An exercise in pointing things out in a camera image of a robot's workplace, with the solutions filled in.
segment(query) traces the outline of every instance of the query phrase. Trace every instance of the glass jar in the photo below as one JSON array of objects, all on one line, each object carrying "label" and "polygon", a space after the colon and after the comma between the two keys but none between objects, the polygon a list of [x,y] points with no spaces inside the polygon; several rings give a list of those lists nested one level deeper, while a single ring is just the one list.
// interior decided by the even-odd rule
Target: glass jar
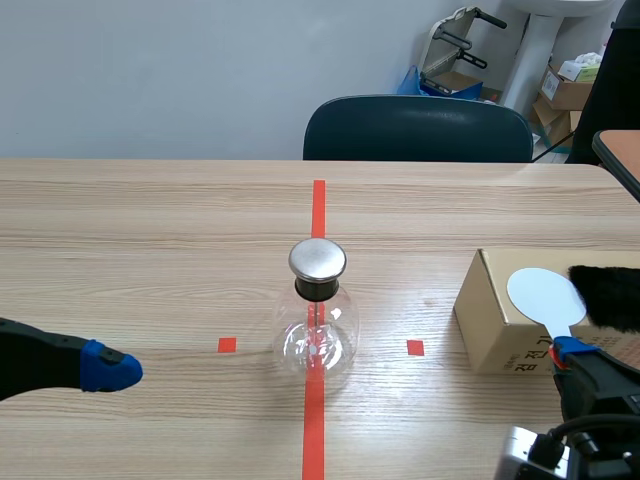
[{"label": "glass jar", "polygon": [[285,370],[307,379],[344,372],[358,348],[360,320],[355,302],[338,283],[347,256],[324,238],[298,243],[289,254],[293,285],[273,315],[273,350]]}]

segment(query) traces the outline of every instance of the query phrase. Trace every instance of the black brush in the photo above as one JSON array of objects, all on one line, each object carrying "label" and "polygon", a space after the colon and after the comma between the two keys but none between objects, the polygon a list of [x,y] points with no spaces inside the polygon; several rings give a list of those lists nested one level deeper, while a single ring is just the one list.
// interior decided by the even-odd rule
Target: black brush
[{"label": "black brush", "polygon": [[640,269],[578,265],[569,269],[569,279],[584,300],[591,323],[640,333]]}]

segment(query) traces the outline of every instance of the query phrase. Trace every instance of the gray floor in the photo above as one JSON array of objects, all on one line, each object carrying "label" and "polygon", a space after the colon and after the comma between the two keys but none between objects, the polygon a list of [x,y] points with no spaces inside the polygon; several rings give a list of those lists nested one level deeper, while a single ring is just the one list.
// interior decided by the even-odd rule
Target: gray floor
[{"label": "gray floor", "polygon": [[[545,150],[546,148],[544,146],[544,143],[542,143],[542,140],[538,140],[536,144],[533,146],[533,158],[537,157]],[[566,153],[549,152],[540,160],[538,160],[537,163],[564,163],[568,157],[569,155]]]}]

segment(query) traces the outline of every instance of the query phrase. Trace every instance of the black chair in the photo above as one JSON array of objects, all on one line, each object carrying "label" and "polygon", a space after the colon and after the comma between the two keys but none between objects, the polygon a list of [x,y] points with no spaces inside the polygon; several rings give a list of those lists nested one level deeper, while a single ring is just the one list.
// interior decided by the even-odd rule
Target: black chair
[{"label": "black chair", "polygon": [[526,120],[497,105],[440,97],[332,100],[311,117],[305,160],[528,163]]}]

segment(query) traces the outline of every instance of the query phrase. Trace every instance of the white sink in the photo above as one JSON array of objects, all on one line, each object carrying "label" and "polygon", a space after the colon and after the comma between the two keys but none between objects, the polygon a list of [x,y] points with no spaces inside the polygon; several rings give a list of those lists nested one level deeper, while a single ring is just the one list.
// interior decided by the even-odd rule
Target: white sink
[{"label": "white sink", "polygon": [[545,17],[590,17],[615,0],[509,0],[518,10]]},{"label": "white sink", "polygon": [[595,15],[616,0],[507,0],[530,13],[529,27],[518,50],[515,65],[500,98],[500,104],[528,116],[537,88],[565,17]]}]

